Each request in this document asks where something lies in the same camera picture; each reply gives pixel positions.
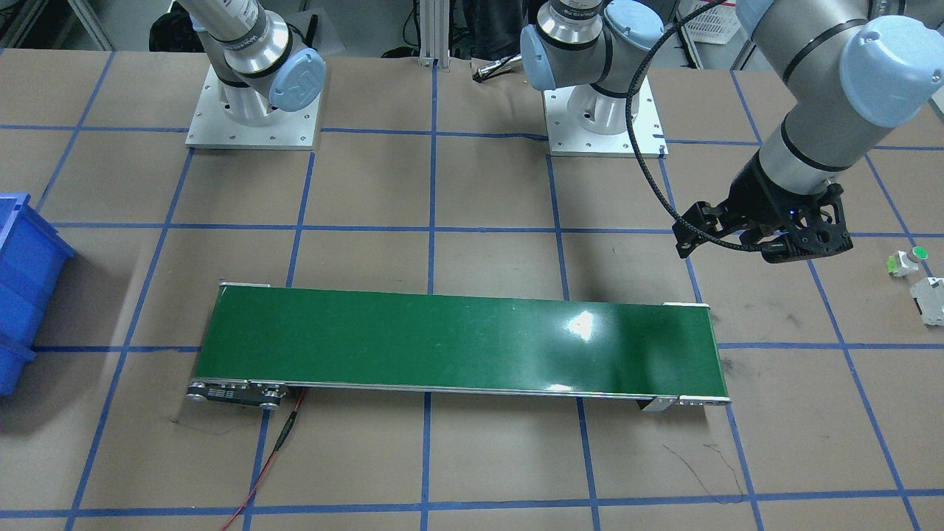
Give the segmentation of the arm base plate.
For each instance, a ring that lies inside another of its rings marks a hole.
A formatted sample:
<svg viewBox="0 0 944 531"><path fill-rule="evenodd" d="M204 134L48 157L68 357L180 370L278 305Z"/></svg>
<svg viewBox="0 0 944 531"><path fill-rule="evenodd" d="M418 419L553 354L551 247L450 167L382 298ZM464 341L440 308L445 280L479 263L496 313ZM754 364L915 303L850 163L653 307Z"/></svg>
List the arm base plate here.
<svg viewBox="0 0 944 531"><path fill-rule="evenodd" d="M630 105L589 85L557 88L542 95L552 156L659 158L668 154L646 77Z"/></svg>
<svg viewBox="0 0 944 531"><path fill-rule="evenodd" d="M210 67L185 144L195 149L311 150L321 99L303 110L286 112L252 88L223 83Z"/></svg>

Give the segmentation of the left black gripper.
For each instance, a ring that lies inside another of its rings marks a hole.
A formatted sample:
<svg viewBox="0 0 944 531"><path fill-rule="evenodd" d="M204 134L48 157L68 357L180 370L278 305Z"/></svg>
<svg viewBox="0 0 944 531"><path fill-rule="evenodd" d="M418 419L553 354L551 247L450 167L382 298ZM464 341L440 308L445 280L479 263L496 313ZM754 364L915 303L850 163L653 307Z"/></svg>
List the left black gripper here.
<svg viewBox="0 0 944 531"><path fill-rule="evenodd" d="M843 188L829 184L824 192L800 195L776 185L753 155L729 186L725 201L712 206L697 201L684 221L712 237L742 231L742 245L761 246L768 263L829 257L853 248L841 202Z"/></svg>

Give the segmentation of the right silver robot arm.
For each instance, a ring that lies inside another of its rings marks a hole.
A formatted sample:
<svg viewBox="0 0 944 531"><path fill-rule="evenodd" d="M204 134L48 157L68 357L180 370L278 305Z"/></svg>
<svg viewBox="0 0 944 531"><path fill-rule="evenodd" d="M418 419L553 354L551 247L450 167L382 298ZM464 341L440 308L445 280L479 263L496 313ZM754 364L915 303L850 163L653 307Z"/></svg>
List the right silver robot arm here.
<svg viewBox="0 0 944 531"><path fill-rule="evenodd" d="M324 58L280 14L259 1L180 1L208 56L223 115L268 125L307 110L327 76Z"/></svg>

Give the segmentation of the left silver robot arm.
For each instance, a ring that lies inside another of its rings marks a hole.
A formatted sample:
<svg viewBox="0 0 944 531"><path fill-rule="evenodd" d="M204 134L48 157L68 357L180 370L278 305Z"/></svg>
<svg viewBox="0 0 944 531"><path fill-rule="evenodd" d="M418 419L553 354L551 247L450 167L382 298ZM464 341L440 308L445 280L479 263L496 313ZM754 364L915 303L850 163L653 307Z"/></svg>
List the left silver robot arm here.
<svg viewBox="0 0 944 531"><path fill-rule="evenodd" d="M735 171L764 148L761 137L782 147L783 115L796 107L775 72L665 69L651 75L650 86L663 125L636 133L667 147L647 165L678 212L694 201L725 201ZM930 249L931 271L942 274L942 125L931 119L924 105L847 168L842 198L856 248L813 262L820 273L875 277L881 253L913 237ZM523 262L542 270L557 268L560 244L566 270L583 279L617 265L637 276L681 275L670 215L634 160L571 159L547 168L535 144L534 137L524 142L509 173L536 198L520 201L523 214L482 221L483 229L524 242Z"/></svg>

